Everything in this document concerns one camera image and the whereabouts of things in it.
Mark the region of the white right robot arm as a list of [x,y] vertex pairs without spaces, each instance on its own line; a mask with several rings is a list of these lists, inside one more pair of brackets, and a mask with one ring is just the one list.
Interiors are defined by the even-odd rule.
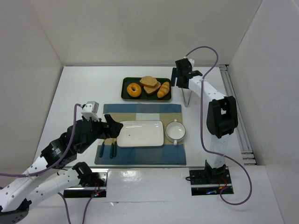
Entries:
[[193,70],[194,60],[184,57],[175,62],[171,86],[189,89],[200,96],[200,141],[210,155],[205,161],[204,174],[190,180],[215,183],[225,174],[228,140],[238,126],[236,99],[220,93],[201,72]]

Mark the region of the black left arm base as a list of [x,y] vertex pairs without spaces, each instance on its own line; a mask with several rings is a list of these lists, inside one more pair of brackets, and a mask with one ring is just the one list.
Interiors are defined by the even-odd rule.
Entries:
[[107,196],[108,169],[92,169],[94,179],[82,186],[81,184],[67,188],[63,191],[65,198],[105,198]]

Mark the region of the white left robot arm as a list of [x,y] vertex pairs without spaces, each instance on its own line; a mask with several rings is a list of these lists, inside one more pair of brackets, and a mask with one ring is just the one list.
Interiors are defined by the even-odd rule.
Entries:
[[105,122],[82,118],[67,131],[53,140],[36,161],[24,173],[0,191],[0,222],[16,224],[43,200],[60,191],[76,186],[99,184],[98,175],[91,171],[86,162],[78,162],[63,174],[48,179],[68,163],[76,160],[97,139],[117,138],[122,123],[105,115]]

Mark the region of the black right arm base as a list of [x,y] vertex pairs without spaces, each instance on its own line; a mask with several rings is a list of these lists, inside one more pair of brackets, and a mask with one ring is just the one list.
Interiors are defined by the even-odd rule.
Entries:
[[220,168],[211,168],[208,164],[203,169],[192,168],[185,178],[191,185],[192,196],[233,194],[233,186],[229,169],[226,165]]

